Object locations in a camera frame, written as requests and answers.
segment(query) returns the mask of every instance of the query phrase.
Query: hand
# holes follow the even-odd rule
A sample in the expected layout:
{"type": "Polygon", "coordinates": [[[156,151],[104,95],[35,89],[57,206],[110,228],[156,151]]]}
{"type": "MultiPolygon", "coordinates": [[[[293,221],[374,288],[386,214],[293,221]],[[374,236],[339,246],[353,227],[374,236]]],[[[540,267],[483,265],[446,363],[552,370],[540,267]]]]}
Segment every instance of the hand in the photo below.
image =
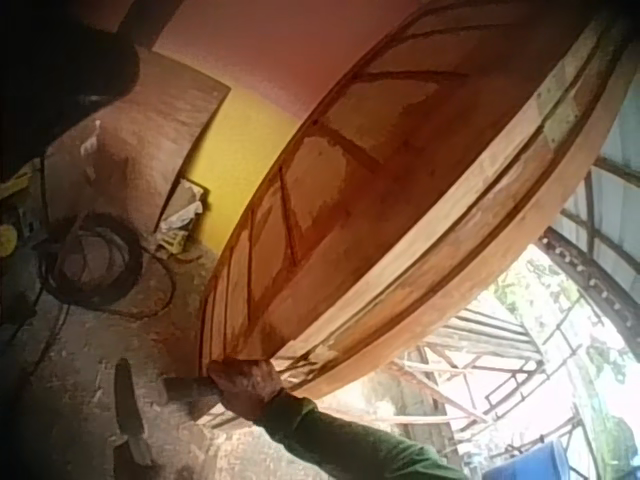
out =
{"type": "Polygon", "coordinates": [[[269,361],[213,361],[207,373],[222,391],[222,405],[252,422],[262,416],[267,404],[283,389],[282,380],[269,361]]]}

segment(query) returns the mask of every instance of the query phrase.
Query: workshop floor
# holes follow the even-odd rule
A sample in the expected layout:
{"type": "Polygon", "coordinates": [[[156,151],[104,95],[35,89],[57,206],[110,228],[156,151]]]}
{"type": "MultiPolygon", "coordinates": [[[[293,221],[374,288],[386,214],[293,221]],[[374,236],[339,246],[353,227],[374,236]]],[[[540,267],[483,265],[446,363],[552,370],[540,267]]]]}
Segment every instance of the workshop floor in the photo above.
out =
{"type": "MultiPolygon", "coordinates": [[[[133,322],[72,307],[49,356],[22,390],[17,406],[7,410],[4,401],[15,392],[18,372],[34,362],[61,309],[55,299],[42,297],[37,317],[0,359],[0,405],[10,420],[3,432],[8,442],[0,447],[3,454],[16,463],[22,458],[32,478],[112,478],[112,448],[121,440],[113,372],[118,359],[127,357],[147,438],[162,467],[158,478],[327,478],[291,457],[259,429],[219,433],[190,422],[178,407],[158,405],[161,375],[191,375],[195,369],[197,312],[214,263],[206,251],[195,254],[199,258],[191,263],[171,262],[177,290],[170,308],[158,317],[133,322]]],[[[33,271],[32,265],[24,265],[22,276],[33,271]]],[[[149,262],[141,283],[120,306],[151,308],[161,303],[167,286],[162,270],[149,262]]],[[[353,397],[353,388],[344,395],[353,397]]],[[[361,392],[355,397],[364,401],[361,392]]]]}

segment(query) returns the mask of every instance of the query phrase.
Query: green sleeve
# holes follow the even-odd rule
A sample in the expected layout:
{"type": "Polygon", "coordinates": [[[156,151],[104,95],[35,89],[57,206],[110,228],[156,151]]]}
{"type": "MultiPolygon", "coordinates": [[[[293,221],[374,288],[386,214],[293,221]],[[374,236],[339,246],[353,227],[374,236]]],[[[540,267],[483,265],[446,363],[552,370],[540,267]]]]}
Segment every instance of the green sleeve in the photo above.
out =
{"type": "Polygon", "coordinates": [[[283,392],[260,421],[289,453],[342,479],[465,479],[427,446],[322,413],[306,398],[283,392]]]}

